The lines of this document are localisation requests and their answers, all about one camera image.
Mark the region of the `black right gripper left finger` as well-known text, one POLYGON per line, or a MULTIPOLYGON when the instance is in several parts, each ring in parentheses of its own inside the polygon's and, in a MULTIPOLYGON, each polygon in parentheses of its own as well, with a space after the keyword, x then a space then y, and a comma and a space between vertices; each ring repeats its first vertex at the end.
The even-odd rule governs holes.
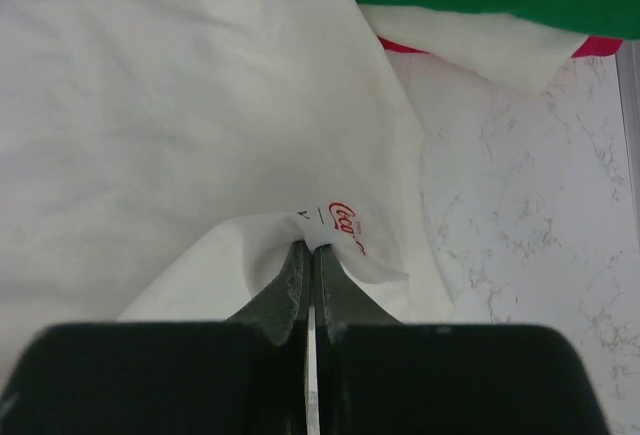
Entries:
POLYGON ((303 434, 311 257, 223 321, 49 327, 1 396, 5 434, 303 434))

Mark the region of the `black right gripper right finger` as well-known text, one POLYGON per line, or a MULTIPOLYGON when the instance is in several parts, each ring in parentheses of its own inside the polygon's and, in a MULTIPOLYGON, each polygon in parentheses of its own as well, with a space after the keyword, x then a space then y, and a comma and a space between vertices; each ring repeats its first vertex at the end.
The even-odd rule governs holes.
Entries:
POLYGON ((583 363, 559 332, 404 324, 316 250, 313 298, 324 434, 605 434, 583 363))

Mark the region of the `white Coca-Cola t-shirt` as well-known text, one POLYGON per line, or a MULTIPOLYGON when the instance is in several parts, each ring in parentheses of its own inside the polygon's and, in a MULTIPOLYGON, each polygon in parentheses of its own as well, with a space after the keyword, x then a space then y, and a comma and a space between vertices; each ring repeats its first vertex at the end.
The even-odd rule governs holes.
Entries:
POLYGON ((70 321, 224 319, 291 243, 448 320, 424 132, 354 0, 1 0, 1 369, 70 321))

